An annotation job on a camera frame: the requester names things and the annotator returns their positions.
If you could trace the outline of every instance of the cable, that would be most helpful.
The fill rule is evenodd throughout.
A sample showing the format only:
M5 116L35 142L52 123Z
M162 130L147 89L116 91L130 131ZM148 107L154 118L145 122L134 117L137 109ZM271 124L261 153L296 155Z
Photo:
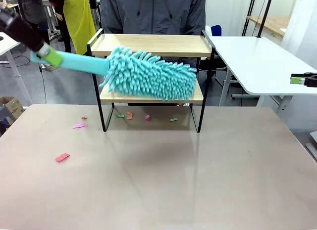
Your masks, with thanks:
M39 64L39 69L40 69L40 73L41 73L41 75L42 75L42 80L43 80L43 88L44 88L44 95L45 95L45 104L47 104L44 77L43 77L42 68L41 68L40 64Z
M254 31L256 30L256 27L257 27L257 24L258 24L259 18L260 18L260 16L261 16L261 13L262 13L262 10L263 10L263 7L264 7L264 4L265 4L265 0L264 0L264 2L263 2L263 5L262 5L262 8L261 8L261 11L260 11L260 14L259 14L258 20L257 20L257 22L256 22L256 25L254 26L254 29L253 29L253 32L252 32L252 36L253 36L253 34L254 34Z
M16 57L13 58L13 59L16 59L16 58L18 58L18 57L25 57L28 61L27 61L26 63L21 64L21 65L18 65L18 66L16 66L16 67L22 67L22 66L28 65L28 64L31 62L28 57L22 55L23 53L24 53L24 52L21 52L21 54L20 54L19 56L16 56ZM4 68L11 68L11 66L5 66L4 64L3 64L2 66L3 66Z

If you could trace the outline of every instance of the black stand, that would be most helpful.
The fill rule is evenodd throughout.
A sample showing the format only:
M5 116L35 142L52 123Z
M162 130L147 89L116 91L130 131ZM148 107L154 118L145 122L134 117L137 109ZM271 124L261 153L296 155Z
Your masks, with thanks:
M87 53L89 56L93 56L92 52L91 52L91 46L94 44L94 42L97 40L97 38L104 32L103 29L98 30L98 32L88 41L87 43ZM190 110L193 116L193 120L194 120L194 124L195 124L195 128L196 131L198 133L200 133L201 129L202 129L202 124L203 124L203 118L204 118L204 111L205 111L205 106L206 106L206 100L208 97L208 90L209 90L209 84L212 78L212 62L214 59L214 55L216 52L216 48L214 46L214 44L211 42L210 38L207 36L207 34L205 33L205 31L201 32L201 36L204 36L208 43L211 45L211 56L210 56L210 66L209 66L209 70L207 71L207 79L206 79L206 87L205 87L205 92L204 92L204 98L203 98L203 103L202 103L202 109L200 112L200 117L199 117L199 122L196 121L196 115L193 109L193 104L190 104ZM200 59L201 58L197 58L197 63L196 63L196 69L198 71L199 68L199 63L200 63ZM96 98L97 98L97 103L98 103L98 109L99 109L99 114L100 114L100 120L101 120L101 124L103 127L103 131L106 132L108 127L109 127L109 123L112 117L112 113L113 113L113 109L114 109L114 103L111 103L111 109L109 111L108 114L108 118L107 121L105 123L104 120L104 114L103 114L103 110L102 110L102 106L101 106L101 101L100 101L100 96L99 96L99 89L98 89L98 83L97 83L97 78L95 74L92 74L93 76L93 81L94 81L94 88L95 88L95 92L96 92Z
M198 125L197 125L196 115L195 115L195 112L194 112L194 109L193 109L193 104L190 104L190 110L192 112L195 128L196 128L196 131L198 133L200 133L200 131L202 129L204 111L205 111L205 106L206 106L206 100L207 100L207 97L208 97L209 84L210 84L210 81L211 81L211 78L212 78L212 63L213 63L214 55L215 55L215 52L216 52L216 47L214 46L214 44L212 43L212 41L210 40L210 38L208 37L208 35L206 34L205 31L201 32L201 36L204 36L206 38L206 40L208 41L208 43L211 45L211 55L210 55L210 60L209 60L209 69L207 71L207 79L206 79L206 87L205 87L205 92L204 92L204 99L203 99L202 109L200 111L200 117L199 117ZM199 71L198 70L199 61L200 61L200 58L197 60L197 64L196 64L197 75L198 75L198 71Z
M271 6L271 2L272 2L272 0L268 0L268 2L267 2L267 6L266 6L266 9L265 9L265 13L264 13L264 16L263 16L263 20L262 20L262 23L261 23L260 30L259 30L259 33L257 35L257 38L261 38L262 30L263 30L263 27L264 27L264 24L265 24L265 21L266 21L266 18L267 18L269 7Z
M255 1L256 1L256 0L251 0L247 17L248 17L248 16L251 16L252 10L253 10L253 6L254 6L254 2L255 2ZM244 28L243 28L242 36L245 36L245 35L246 35L247 29L248 29L248 25L249 25L249 19L246 18L246 22L244 23Z
M91 53L91 46L94 44L94 42L96 42L97 38L99 35L101 35L104 32L103 29L98 30L98 32L88 41L87 43L87 54L88 56L93 56ZM103 108L101 106L101 101L100 101L100 97L99 97L99 89L98 89L98 83L97 83L97 77L95 74L92 74L93 76L93 81L94 81L94 88L95 88L95 92L96 92L96 99L97 99L97 103L98 103L98 109L99 109L99 114L100 114L100 119L101 119L101 124L103 127L103 131L106 132L109 126L109 122L107 121L107 126L105 125L105 121L104 121L104 114L103 114Z

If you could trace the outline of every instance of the floor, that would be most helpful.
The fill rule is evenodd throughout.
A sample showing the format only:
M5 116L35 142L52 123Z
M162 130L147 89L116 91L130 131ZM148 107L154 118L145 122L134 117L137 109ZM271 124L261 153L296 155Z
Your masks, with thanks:
M52 42L52 46L58 50L63 50L62 42ZM11 52L13 57L17 57L25 51L22 46L14 48ZM29 57L29 52L23 53L24 56ZM0 61L6 60L6 57L0 56ZM22 65L28 62L25 57L17 57L15 59L16 65ZM25 86L31 96L34 104L45 103L45 94L43 87L43 80L39 67L37 64L30 62L27 65L18 68L22 75ZM96 104L96 96L94 84L91 74L73 71L69 69L59 68L52 72L43 71L43 78L46 90L47 103L49 104ZM225 79L224 72L218 72L217 78L220 81ZM101 83L103 78L98 76L98 82ZM199 75L199 84L202 91L206 86L206 73L201 72ZM210 84L207 105L218 106L220 101L222 87L214 80ZM232 94L241 94L241 88L230 87L226 99L228 106L241 106L241 99L233 100ZM22 93L17 86L13 72L10 68L5 68L0 65L0 96L16 96L20 102L25 105L25 100ZM243 106L255 106L256 99L243 99Z

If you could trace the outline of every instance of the shelf board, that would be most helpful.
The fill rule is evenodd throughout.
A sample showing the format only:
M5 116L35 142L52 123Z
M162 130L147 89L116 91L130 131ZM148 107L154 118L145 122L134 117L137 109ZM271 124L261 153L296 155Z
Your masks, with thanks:
M147 97L137 97L131 95L119 95L114 91L108 92L109 85L105 85L101 94L100 100L103 103L192 103L201 104L203 103L203 94L199 87L198 81L196 80L196 86L194 90L194 95L189 100L173 100L173 101L163 101L158 99L152 99Z
M211 48L203 36L102 34L91 47L92 55L108 56L118 46L166 57L210 57Z

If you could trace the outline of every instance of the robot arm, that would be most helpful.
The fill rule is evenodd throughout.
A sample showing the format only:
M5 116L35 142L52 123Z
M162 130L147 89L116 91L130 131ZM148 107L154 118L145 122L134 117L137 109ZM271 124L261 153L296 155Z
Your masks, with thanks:
M0 31L21 42L50 64L58 66L62 62L62 57L18 14L9 9L0 8Z

